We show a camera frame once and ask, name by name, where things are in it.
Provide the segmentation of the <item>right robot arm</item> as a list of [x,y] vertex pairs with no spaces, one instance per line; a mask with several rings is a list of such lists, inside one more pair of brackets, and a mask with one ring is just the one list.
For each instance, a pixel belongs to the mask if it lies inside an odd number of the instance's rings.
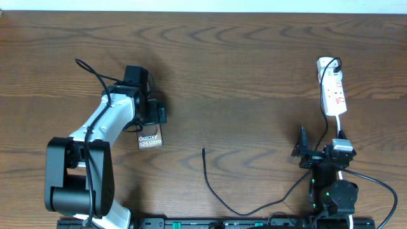
[[301,158],[299,167],[312,174],[308,197],[315,214],[310,217],[311,227],[332,228],[337,220],[340,228],[353,228],[359,188],[345,180],[341,170],[349,166],[356,152],[344,132],[339,131],[331,144],[318,151],[309,147],[306,130],[301,127],[291,156]]

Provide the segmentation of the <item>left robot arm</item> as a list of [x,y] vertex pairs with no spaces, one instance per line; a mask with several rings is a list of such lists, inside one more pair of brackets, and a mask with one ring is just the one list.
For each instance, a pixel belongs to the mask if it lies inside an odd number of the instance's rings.
[[131,126],[166,122],[165,108],[150,99],[148,84],[115,83],[100,105],[68,137],[52,138],[46,148],[44,203],[48,211],[72,216],[82,228],[137,228],[133,212],[118,203],[111,149]]

